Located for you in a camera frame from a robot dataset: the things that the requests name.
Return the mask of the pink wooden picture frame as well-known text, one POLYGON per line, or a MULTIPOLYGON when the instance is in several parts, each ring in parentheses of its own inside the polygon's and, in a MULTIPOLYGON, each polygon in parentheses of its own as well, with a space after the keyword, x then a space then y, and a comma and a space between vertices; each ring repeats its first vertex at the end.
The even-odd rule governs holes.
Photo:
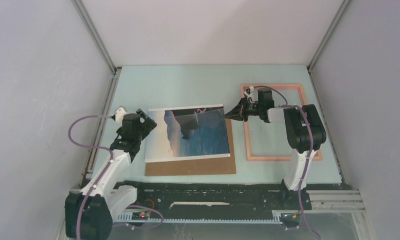
MULTIPOLYGON (((241 93, 244 94, 245 90, 251 89, 252 87, 254 87, 255 90, 262 88, 262 86, 260 84, 253 84, 253 85, 241 84, 240 85, 241 93)), ((302 105, 305 105, 307 103, 302 84, 299 84, 299 83, 265 84, 263 87, 264 88, 270 87, 270 88, 274 88, 276 90, 296 90, 298 92, 300 103, 302 105)), ((247 122, 243 123, 243 128, 244 128, 244 134, 245 134, 246 158, 248 161, 276 162, 276 161, 289 161, 291 159, 291 153, 289 153, 288 155, 275 155, 275 154, 266 155, 266 156, 252 155, 251 137, 250 137, 251 131, 249 130, 247 122)))

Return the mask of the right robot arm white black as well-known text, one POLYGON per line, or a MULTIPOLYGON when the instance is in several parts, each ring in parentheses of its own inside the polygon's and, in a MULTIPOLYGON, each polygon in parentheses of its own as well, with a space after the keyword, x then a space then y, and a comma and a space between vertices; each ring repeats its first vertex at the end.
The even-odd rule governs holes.
POLYGON ((258 116, 265 123, 285 125, 292 154, 288 173, 283 179, 287 190, 279 194, 278 201, 283 208, 291 209, 299 202, 296 192, 306 187, 309 166, 321 145, 326 142, 327 134, 315 105, 289 104, 286 97, 283 97, 284 104, 276 105, 274 93, 281 94, 270 86, 248 87, 238 104, 225 114, 225 118, 246 122, 250 116, 258 116))

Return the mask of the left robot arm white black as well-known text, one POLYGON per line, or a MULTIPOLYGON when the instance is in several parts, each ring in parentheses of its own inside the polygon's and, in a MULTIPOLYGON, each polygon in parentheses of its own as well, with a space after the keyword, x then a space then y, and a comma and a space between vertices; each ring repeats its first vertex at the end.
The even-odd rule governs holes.
POLYGON ((100 147, 109 157, 99 172, 78 193, 70 193, 65 200, 66 236, 76 240, 106 240, 114 220, 129 205, 140 208, 146 195, 134 186, 114 187, 118 176, 127 169, 142 141, 157 126, 141 109, 128 113, 118 108, 110 119, 119 123, 117 136, 109 147, 100 147))

